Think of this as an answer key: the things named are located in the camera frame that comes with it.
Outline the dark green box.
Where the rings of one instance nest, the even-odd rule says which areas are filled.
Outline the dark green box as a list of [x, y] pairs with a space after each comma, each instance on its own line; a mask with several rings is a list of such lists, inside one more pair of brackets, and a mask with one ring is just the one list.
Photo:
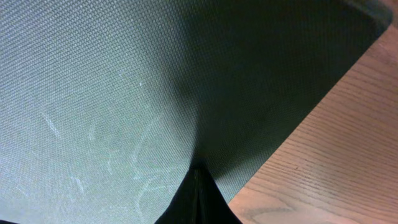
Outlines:
[[380, 1], [2, 1], [1, 219], [153, 223], [231, 200], [392, 23]]

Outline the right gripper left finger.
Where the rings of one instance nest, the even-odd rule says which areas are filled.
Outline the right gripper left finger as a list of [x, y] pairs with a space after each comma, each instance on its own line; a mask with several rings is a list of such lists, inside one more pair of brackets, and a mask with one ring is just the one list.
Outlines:
[[190, 169], [165, 212], [156, 220], [155, 224], [195, 223], [198, 198], [197, 171]]

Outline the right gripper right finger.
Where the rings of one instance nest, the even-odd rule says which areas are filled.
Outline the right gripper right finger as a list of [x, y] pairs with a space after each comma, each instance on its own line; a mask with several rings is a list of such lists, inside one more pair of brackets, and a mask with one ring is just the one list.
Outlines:
[[211, 174], [206, 169], [197, 169], [197, 174], [197, 223], [242, 224], [229, 208]]

